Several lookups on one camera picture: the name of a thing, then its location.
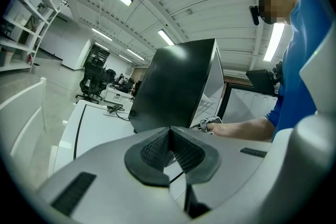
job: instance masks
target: large black panel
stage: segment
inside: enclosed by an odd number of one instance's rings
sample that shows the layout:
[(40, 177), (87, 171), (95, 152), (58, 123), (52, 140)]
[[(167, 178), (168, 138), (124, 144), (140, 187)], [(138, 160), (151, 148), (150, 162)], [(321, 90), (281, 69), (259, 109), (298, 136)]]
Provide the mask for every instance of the large black panel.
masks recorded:
[(129, 119), (137, 132), (189, 127), (211, 67), (215, 39), (160, 48), (141, 83)]

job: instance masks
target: ceiling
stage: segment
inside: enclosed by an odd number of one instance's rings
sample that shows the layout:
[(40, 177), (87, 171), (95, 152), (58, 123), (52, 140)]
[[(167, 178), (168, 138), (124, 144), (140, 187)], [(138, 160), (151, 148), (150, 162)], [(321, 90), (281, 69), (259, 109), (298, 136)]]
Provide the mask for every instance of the ceiling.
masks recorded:
[(113, 41), (95, 34), (97, 41), (141, 66), (148, 66), (155, 51), (167, 46), (158, 35), (160, 29), (176, 44), (216, 38), (225, 73), (237, 76), (247, 70), (272, 69), (282, 59), (292, 36), (291, 27), (286, 26), (273, 60), (263, 61), (272, 26), (253, 24), (248, 6), (256, 5), (256, 0), (133, 0), (130, 6), (119, 0), (68, 3), (80, 27), (99, 29)]

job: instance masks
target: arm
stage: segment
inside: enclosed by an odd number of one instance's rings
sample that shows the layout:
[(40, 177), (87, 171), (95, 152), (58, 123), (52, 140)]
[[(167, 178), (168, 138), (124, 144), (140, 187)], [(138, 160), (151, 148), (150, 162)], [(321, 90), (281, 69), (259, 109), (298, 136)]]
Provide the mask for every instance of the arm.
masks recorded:
[(214, 135), (257, 141), (270, 140), (275, 130), (275, 127), (267, 118), (239, 123), (210, 123), (208, 128), (213, 131)]

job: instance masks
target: black monitor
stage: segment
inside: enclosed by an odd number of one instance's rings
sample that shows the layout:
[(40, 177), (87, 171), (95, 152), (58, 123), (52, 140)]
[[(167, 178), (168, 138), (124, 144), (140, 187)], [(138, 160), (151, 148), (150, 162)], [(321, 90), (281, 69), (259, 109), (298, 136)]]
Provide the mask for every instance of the black monitor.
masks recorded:
[(143, 132), (171, 125), (190, 127), (214, 59), (222, 74), (215, 39), (158, 49), (129, 114), (134, 129)]

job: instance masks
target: metal shelving unit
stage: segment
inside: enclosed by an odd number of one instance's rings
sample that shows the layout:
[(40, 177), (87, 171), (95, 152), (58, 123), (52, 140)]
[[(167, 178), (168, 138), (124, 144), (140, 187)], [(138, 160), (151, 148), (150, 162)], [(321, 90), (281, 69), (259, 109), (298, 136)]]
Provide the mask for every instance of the metal shelving unit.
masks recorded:
[[(9, 66), (0, 67), (0, 72), (14, 70), (14, 69), (26, 69), (26, 68), (32, 67), (31, 65), (27, 63), (28, 56), (29, 54), (31, 54), (32, 56), (31, 64), (33, 64), (35, 61), (36, 52), (39, 49), (39, 46), (42, 42), (44, 35), (46, 34), (50, 24), (53, 22), (53, 20), (55, 19), (55, 17), (60, 11), (60, 2), (57, 4), (56, 0), (38, 0), (40, 1), (40, 4), (38, 5), (36, 4), (36, 0), (34, 0), (35, 6), (33, 5), (33, 2), (34, 2), (33, 0), (31, 1), (30, 0), (16, 0), (16, 1), (19, 1), (23, 5), (23, 7), (21, 6), (21, 9), (26, 9), (27, 11), (31, 13), (31, 16), (34, 16), (35, 19), (37, 18), (38, 20), (34, 21), (34, 26), (31, 26), (30, 27), (31, 29), (29, 29), (28, 24), (24, 26), (22, 25), (23, 23), (17, 22), (15, 20), (16, 18), (15, 15), (12, 15), (12, 17), (14, 18), (11, 18), (8, 15), (3, 16), (3, 19), (5, 19), (8, 23), (22, 30), (21, 32), (16, 31), (16, 34), (19, 33), (20, 37), (18, 39), (20, 39), (22, 43), (24, 43), (25, 41), (25, 44), (16, 42), (14, 40), (11, 40), (10, 38), (0, 37), (0, 45), (11, 47), (11, 48), (22, 51), (21, 59), (12, 59), (10, 61)], [(17, 10), (15, 10), (15, 13), (12, 13), (12, 14), (20, 14), (20, 11), (17, 12)]]

